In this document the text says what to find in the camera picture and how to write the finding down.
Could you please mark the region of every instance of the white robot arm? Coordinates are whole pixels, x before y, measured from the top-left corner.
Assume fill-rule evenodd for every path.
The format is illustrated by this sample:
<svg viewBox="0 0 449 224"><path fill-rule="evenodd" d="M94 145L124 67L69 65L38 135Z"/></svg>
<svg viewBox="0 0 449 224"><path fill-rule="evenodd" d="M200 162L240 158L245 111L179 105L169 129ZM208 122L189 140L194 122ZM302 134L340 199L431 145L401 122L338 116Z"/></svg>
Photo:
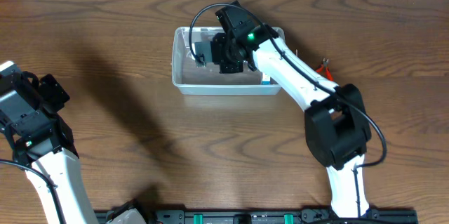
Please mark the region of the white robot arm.
<svg viewBox="0 0 449 224"><path fill-rule="evenodd" d="M61 217L66 224L97 224L81 178L72 130L57 114L69 96L51 75L38 80L32 73L21 72L13 62L0 65L0 75L1 130L13 150L15 164L41 173L55 190L56 205L47 181L25 170L41 199L48 223L59 224ZM14 140L15 134L21 138ZM130 207L108 223L147 222Z"/></svg>
<svg viewBox="0 0 449 224"><path fill-rule="evenodd" d="M303 72L323 87L334 90L338 86L335 82L329 81L316 73L313 69L301 61L286 45L282 38L274 40L278 47L285 52L285 56L296 64ZM324 91L317 89L310 81L306 80L296 70L294 70L283 58L280 57L270 40L260 44L260 48L253 53L256 67L270 77L272 77L282 88L298 103L303 111L310 107L312 101L322 101L329 96ZM353 168L357 164L362 164L364 155L355 156L344 164L343 169L336 170L334 167L326 167L330 188L332 190L331 206L339 217L358 217L357 191L354 183ZM361 215L368 209L369 205L363 191L362 168L358 169L358 190L360 192L359 201Z"/></svg>

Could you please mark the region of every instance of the wood grain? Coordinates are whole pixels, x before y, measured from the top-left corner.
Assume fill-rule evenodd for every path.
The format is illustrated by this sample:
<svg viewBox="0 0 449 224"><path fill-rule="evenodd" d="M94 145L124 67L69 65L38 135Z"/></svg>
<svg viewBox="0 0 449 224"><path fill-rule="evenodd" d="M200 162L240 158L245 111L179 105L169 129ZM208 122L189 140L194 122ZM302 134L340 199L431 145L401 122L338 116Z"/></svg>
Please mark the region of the wood grain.
<svg viewBox="0 0 449 224"><path fill-rule="evenodd" d="M275 96L184 96L171 83L174 31L232 0L0 0L0 60L52 73L71 95L83 181L95 209L138 198L188 209L329 205L303 114ZM368 201L449 213L449 0L240 0L312 67L330 58L384 130L386 162L364 170ZM217 25L212 13L198 25ZM368 160L380 154L368 144ZM5 140L0 157L11 158ZM45 223L23 172L0 166L0 223Z"/></svg>

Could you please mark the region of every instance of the plastic tray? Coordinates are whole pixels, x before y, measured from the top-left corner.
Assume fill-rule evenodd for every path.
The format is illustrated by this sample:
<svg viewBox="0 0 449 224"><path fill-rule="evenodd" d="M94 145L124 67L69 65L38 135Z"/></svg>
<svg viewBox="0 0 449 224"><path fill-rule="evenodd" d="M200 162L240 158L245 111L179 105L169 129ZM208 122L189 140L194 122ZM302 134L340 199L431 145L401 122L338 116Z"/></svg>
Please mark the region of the plastic tray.
<svg viewBox="0 0 449 224"><path fill-rule="evenodd" d="M284 39L281 28L275 27ZM215 34L223 32L221 27L194 27L192 43L210 41ZM172 57L172 80L182 94L188 95L274 95L281 87L271 79L262 84L262 73L252 72L247 65L242 73L220 74L219 65L208 63L197 67L190 53L189 27L179 27L175 32Z"/></svg>

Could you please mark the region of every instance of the black cable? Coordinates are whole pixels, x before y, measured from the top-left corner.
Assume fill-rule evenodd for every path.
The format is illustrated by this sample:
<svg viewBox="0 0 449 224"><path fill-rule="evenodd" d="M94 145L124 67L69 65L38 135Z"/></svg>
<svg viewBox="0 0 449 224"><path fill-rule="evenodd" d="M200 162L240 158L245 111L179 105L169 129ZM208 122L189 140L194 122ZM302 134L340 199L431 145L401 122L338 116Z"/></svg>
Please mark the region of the black cable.
<svg viewBox="0 0 449 224"><path fill-rule="evenodd" d="M335 218L335 219L325 219L325 220L315 220L310 222L309 224L327 224L327 223L351 223L351 224L392 224L387 221L382 220L374 220L374 219L365 219L365 218Z"/></svg>
<svg viewBox="0 0 449 224"><path fill-rule="evenodd" d="M56 208L56 214L58 215L59 223L61 223L61 224L65 223L64 217L62 216L62 211L61 211L61 208L59 205L58 196L56 195L55 187L53 186L53 184L50 182L50 180L47 177L45 177L42 173L40 173L39 171L37 171L33 168L30 168L28 166L25 166L23 164L19 164L16 162L8 161L5 159L0 159L0 164L16 166L18 168L32 172L32 173L36 174L38 177L40 177L47 184L47 188L51 193L51 197L53 198L53 203L55 204L55 208Z"/></svg>
<svg viewBox="0 0 449 224"><path fill-rule="evenodd" d="M195 58L195 61L197 61L198 64L200 65L204 65L204 62L202 62L201 60L199 60L199 57L195 54L193 47L192 47L192 30L195 26L196 21L198 20L199 16L201 16L201 14L203 14L205 11L209 10L210 8L216 7L216 6L229 6L229 7L234 7L237 9L240 9L241 11L246 12L249 16L251 16L261 27L262 29L268 33L268 37L269 40L273 43L274 48L281 53L281 55L283 55L284 53L281 51L281 49L277 46L277 44L274 42L273 40L273 36L269 33L269 30L267 29L267 27L264 25L264 23L262 21L260 21L260 19L258 17L256 17L253 13L251 13L250 11L246 10L243 7L240 6L236 6L233 4L229 4L229 3L216 3L216 4L211 4L209 6L206 6L205 8L201 9L201 11L199 11L194 19L192 20L192 23L190 24L190 29L189 29L189 46L190 46L190 53L192 54L192 56Z"/></svg>
<svg viewBox="0 0 449 224"><path fill-rule="evenodd" d="M361 209L360 209L360 192L358 190L358 172L357 172L357 168L354 168L352 170L352 172L354 172L354 182L356 183L356 203L357 203L357 216L360 218L361 216Z"/></svg>

